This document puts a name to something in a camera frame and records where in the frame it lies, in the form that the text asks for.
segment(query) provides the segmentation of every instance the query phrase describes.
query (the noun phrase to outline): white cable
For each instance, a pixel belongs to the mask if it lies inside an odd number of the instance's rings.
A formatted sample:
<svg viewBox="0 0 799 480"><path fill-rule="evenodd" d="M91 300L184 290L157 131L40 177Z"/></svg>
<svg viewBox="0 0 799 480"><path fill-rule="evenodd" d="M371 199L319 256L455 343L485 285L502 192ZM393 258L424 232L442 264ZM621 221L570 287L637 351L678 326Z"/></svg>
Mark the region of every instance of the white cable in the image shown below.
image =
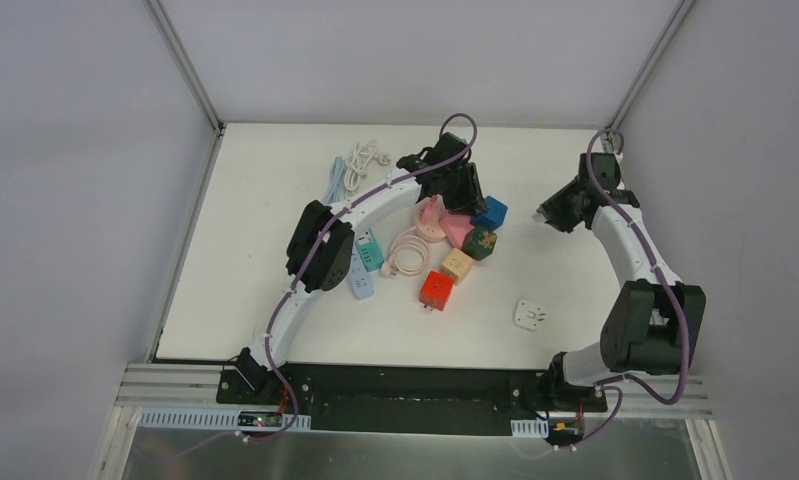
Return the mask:
<svg viewBox="0 0 799 480"><path fill-rule="evenodd" d="M416 228L411 227L400 233L390 245L390 252L387 260L381 266L381 273L385 276L395 276L397 273L406 277L413 277L423 273L431 262L431 249L428 243L416 236ZM407 266L399 262L398 253L402 250L409 250L420 256L419 265Z"/></svg>
<svg viewBox="0 0 799 480"><path fill-rule="evenodd" d="M346 195L354 195L361 186L361 180L367 176L367 165L375 160L379 165L390 165L390 155L378 151L378 142L372 141L361 147L355 144L352 154L346 157L346 173L343 175L343 188Z"/></svg>

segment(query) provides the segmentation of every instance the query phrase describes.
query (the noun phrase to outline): blue power strip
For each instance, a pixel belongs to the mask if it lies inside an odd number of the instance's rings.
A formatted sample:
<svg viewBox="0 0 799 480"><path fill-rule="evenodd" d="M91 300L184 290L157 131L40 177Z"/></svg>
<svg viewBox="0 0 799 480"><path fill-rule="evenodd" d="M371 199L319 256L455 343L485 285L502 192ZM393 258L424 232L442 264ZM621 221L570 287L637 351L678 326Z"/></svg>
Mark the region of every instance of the blue power strip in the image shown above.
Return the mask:
<svg viewBox="0 0 799 480"><path fill-rule="evenodd" d="M358 254L357 249L352 249L352 261L349 262L349 273L346 278L349 279L352 293L355 294L355 298L358 300L372 297L375 293L370 274L364 267L364 262L361 261L361 256Z"/></svg>
<svg viewBox="0 0 799 480"><path fill-rule="evenodd" d="M368 272L381 268L384 264L384 255L381 253L381 247L378 246L371 228L358 235L355 245L358 247L358 253L361 254L361 260L363 260L364 267Z"/></svg>

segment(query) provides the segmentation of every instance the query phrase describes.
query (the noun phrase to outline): metal sheet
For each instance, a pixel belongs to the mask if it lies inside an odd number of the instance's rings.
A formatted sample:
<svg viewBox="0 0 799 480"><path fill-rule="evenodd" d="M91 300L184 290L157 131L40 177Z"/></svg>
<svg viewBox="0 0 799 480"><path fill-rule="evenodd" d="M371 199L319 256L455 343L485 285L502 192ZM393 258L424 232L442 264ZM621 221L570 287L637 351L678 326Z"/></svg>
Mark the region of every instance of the metal sheet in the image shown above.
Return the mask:
<svg viewBox="0 0 799 480"><path fill-rule="evenodd" d="M679 420L617 420L576 453L539 439L309 433L256 445L232 435L160 463L210 436L140 428L124 478L700 478Z"/></svg>

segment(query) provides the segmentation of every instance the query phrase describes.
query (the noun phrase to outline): white wall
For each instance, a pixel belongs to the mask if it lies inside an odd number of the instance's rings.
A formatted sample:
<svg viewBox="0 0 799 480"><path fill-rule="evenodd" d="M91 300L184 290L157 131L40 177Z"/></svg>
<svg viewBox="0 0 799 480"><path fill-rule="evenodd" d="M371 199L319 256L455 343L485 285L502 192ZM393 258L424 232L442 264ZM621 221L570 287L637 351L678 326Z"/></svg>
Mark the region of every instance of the white wall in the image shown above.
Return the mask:
<svg viewBox="0 0 799 480"><path fill-rule="evenodd" d="M799 0L700 2L624 128L735 478L799 478Z"/></svg>
<svg viewBox="0 0 799 480"><path fill-rule="evenodd" d="M211 142L132 2L0 2L0 478L85 478Z"/></svg>
<svg viewBox="0 0 799 480"><path fill-rule="evenodd" d="M225 121L609 121L677 0L165 1Z"/></svg>

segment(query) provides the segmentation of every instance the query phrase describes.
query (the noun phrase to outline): blue toy block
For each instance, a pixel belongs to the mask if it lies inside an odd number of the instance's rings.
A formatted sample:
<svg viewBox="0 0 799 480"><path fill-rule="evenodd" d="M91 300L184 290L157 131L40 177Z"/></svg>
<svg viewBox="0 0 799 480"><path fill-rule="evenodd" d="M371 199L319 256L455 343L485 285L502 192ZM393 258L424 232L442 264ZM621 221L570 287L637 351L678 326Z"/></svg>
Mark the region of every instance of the blue toy block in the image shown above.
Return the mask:
<svg viewBox="0 0 799 480"><path fill-rule="evenodd" d="M487 203L487 211L476 215L470 219L470 224L482 226L491 232L501 227L505 222L505 214L508 213L508 205L488 195L484 198Z"/></svg>

